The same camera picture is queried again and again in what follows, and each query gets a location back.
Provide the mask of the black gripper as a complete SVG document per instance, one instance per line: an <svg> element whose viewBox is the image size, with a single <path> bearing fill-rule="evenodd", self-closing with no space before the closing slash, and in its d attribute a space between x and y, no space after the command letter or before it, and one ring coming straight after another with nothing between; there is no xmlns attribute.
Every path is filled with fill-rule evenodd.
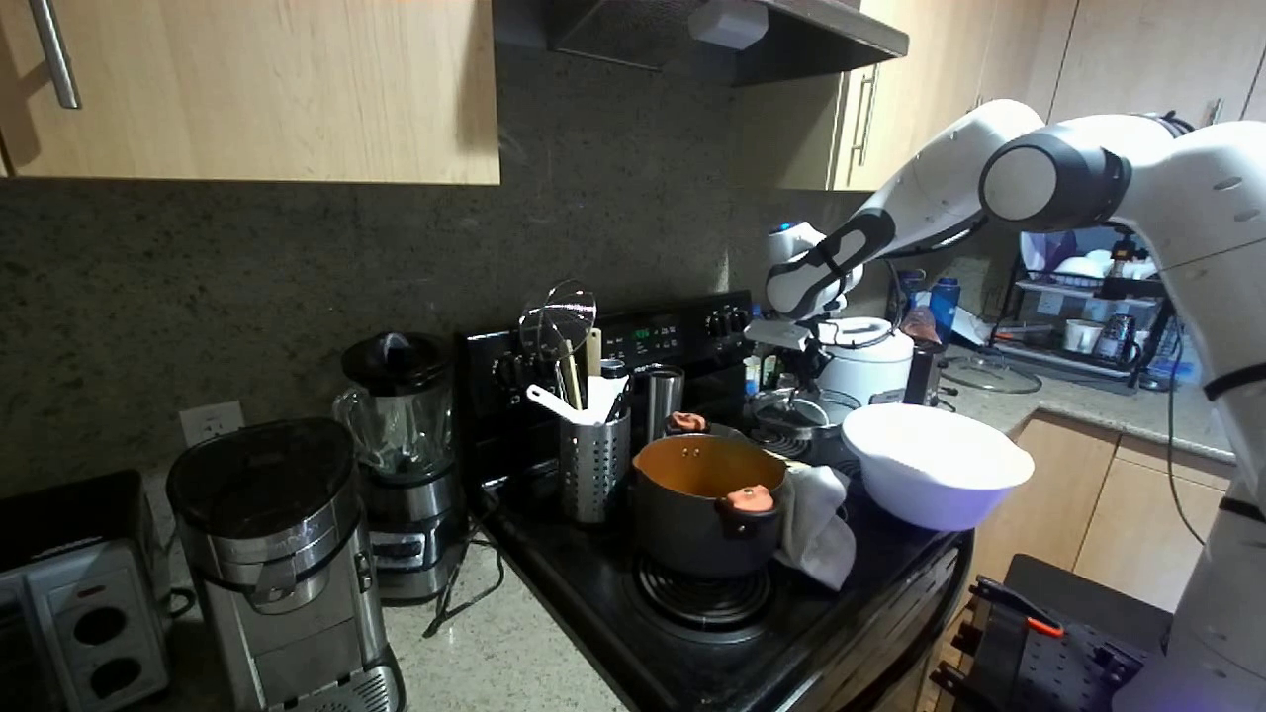
<svg viewBox="0 0 1266 712"><path fill-rule="evenodd" d="M767 232L763 297L746 335L763 349L808 351L816 327L847 307L862 265L841 258L841 239L810 221L780 221Z"/></svg>

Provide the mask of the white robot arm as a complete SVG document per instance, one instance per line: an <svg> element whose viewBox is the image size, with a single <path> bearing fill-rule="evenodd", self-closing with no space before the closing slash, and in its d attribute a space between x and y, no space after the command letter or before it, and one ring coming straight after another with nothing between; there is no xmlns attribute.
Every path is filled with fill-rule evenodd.
<svg viewBox="0 0 1266 712"><path fill-rule="evenodd" d="M1266 696L1266 121L1050 121L1019 97L990 97L843 224L776 265L767 307L810 322L862 265L963 243L990 221L1040 239L1116 228L1177 305L1234 451L1234 488L1144 683L1253 709Z"/></svg>

